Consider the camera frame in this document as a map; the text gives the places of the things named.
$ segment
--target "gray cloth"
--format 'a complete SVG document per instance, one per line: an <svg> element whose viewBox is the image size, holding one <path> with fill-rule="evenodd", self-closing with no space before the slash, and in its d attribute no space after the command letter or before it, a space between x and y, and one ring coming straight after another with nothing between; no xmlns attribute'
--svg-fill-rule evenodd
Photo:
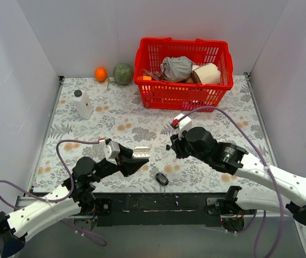
<svg viewBox="0 0 306 258"><path fill-rule="evenodd" d="M166 80L180 82L190 77L193 62L186 56L179 58L164 58L160 67Z"/></svg>

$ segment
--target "red basket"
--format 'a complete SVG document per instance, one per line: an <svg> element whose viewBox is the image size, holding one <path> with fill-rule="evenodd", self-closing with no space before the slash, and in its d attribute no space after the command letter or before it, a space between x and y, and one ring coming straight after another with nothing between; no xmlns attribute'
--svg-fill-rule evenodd
<svg viewBox="0 0 306 258"><path fill-rule="evenodd" d="M196 65L214 63L221 72L220 84L188 84L168 81L143 81L138 78L148 71L161 71L165 57L186 56ZM200 106L217 106L231 90L233 63L225 41L172 40L143 38L135 59L134 81L138 85L143 106L150 109L192 110Z"/></svg>

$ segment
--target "table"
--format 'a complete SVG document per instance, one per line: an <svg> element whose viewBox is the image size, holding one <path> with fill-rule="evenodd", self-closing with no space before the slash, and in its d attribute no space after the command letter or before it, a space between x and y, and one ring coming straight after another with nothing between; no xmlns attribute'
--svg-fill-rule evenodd
<svg viewBox="0 0 306 258"><path fill-rule="evenodd" d="M53 117L41 162L35 172L33 192L52 191L68 175L58 159L55 147L61 139L95 141L111 138L128 148L148 146L151 162L130 177L115 173L96 185L96 192L226 192L231 185L246 189L270 191L244 178L222 174L195 158L177 160L172 150L167 151L172 128L169 126L181 111L146 109L141 103L137 86L98 83L94 78L66 78ZM76 89L87 91L94 113L89 120L78 115L72 103ZM272 162L264 131L259 122L245 76L234 76L234 86L219 104L252 139L268 163ZM232 142L255 154L238 130L221 113L198 112L192 115L193 126L202 126L218 141ZM61 155L72 169L77 160L89 156L96 161L104 158L99 145L67 143L60 147ZM155 180L156 173L164 173L169 184L162 187Z"/></svg>

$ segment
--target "bottle cap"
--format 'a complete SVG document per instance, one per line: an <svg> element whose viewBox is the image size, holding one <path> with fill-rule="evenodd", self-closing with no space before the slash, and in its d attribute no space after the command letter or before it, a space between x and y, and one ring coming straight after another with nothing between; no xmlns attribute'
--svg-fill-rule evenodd
<svg viewBox="0 0 306 258"><path fill-rule="evenodd" d="M75 95L75 97L81 97L82 91L81 90L75 90L74 95Z"/></svg>

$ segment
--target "orange fruit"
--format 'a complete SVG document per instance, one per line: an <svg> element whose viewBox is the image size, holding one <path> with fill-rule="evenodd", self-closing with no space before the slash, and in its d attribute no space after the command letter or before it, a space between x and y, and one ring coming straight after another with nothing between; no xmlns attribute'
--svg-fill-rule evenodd
<svg viewBox="0 0 306 258"><path fill-rule="evenodd" d="M99 82L103 82L107 79L108 72L103 67L99 67L94 71L94 77Z"/></svg>

